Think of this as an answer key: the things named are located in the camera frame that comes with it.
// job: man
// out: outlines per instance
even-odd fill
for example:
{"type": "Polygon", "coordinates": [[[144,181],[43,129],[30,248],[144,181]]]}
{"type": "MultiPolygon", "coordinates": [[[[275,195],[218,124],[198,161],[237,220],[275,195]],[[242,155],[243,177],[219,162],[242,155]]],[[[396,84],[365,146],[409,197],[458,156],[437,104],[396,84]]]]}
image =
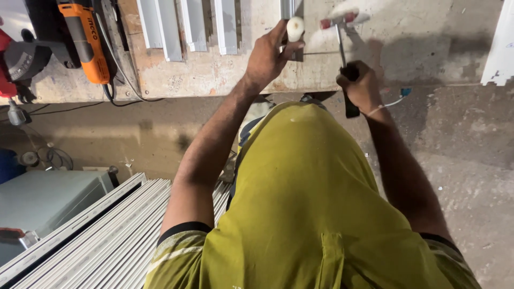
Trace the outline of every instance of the man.
{"type": "Polygon", "coordinates": [[[304,46],[279,53],[285,31],[280,21],[257,39],[245,75],[185,153],[145,288],[479,288],[362,62],[356,82],[337,83],[366,116],[389,203],[330,113],[290,102],[242,129],[234,197],[214,228],[212,192],[233,139],[304,46]]]}

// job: workbench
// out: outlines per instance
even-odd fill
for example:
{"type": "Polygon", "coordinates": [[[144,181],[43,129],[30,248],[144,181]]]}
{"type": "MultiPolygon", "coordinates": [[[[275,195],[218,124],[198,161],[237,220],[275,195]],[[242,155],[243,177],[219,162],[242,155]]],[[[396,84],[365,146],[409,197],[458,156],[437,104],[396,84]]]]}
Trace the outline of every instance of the workbench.
{"type": "MultiPolygon", "coordinates": [[[[280,19],[279,0],[236,1],[238,55],[219,54],[214,2],[205,0],[207,52],[190,52],[183,35],[180,1],[176,1],[183,62],[167,62],[162,49],[146,49],[136,0],[119,0],[130,51],[123,51],[110,1],[104,3],[105,23],[123,70],[148,99],[227,95],[244,74],[255,40],[280,19]]],[[[501,1],[481,0],[305,0],[306,46],[303,62],[289,61],[263,93],[333,91],[341,65],[332,29],[319,21],[331,14],[359,8],[371,20],[343,34],[349,60],[362,59],[383,85],[478,83],[485,66],[501,1]]],[[[117,73],[118,100],[137,99],[117,73]]],[[[100,85],[89,83],[81,69],[66,69],[52,57],[33,78],[38,103],[106,101],[100,85]]]]}

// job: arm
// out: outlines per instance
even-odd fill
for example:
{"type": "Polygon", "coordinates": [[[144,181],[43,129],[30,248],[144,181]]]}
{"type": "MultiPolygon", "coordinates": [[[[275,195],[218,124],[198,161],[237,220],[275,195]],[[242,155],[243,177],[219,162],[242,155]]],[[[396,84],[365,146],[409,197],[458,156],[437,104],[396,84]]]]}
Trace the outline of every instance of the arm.
{"type": "MultiPolygon", "coordinates": [[[[350,82],[338,76],[337,82],[350,100],[368,115],[383,105],[375,72],[357,62],[360,77],[350,82]]],[[[437,195],[421,166],[404,144],[387,108],[366,117],[378,155],[382,183],[391,205],[409,221],[414,232],[431,233],[452,241],[437,195]]]]}
{"type": "Polygon", "coordinates": [[[257,39],[245,75],[186,150],[173,180],[161,234],[191,221],[214,227],[212,192],[234,138],[256,96],[276,77],[303,42],[288,43],[279,53],[287,22],[281,20],[257,39]]]}

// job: concrete floor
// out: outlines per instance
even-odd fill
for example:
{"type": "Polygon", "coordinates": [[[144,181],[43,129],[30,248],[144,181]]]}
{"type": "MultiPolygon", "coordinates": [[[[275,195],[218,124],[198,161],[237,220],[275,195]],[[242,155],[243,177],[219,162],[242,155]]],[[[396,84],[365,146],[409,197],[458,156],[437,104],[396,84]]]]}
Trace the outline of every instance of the concrete floor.
{"type": "MultiPolygon", "coordinates": [[[[457,245],[483,288],[514,284],[512,87],[415,87],[407,99],[390,109],[439,195],[457,245]]],[[[398,92],[399,87],[383,91],[384,101],[396,100],[398,92]]],[[[299,94],[270,96],[276,103],[299,98],[299,94]]],[[[35,130],[69,153],[75,169],[115,165],[120,181],[135,172],[172,179],[184,151],[222,99],[168,99],[122,108],[105,103],[34,116],[30,128],[24,128],[32,142],[23,132],[2,126],[0,147],[24,153],[33,150],[33,145],[44,145],[35,130]]],[[[366,122],[362,117],[345,119],[342,102],[337,93],[324,104],[369,153],[380,183],[366,122]]],[[[79,105],[55,104],[44,111],[79,105]]]]}

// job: ingco power tool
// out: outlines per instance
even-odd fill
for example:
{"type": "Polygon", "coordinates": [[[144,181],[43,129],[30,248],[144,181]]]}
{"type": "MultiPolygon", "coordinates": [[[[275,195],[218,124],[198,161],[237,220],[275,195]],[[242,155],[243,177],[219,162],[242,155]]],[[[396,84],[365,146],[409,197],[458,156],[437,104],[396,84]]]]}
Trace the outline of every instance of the ingco power tool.
{"type": "Polygon", "coordinates": [[[92,83],[108,84],[109,70],[93,18],[91,1],[58,0],[57,4],[64,15],[87,78],[92,83]]]}

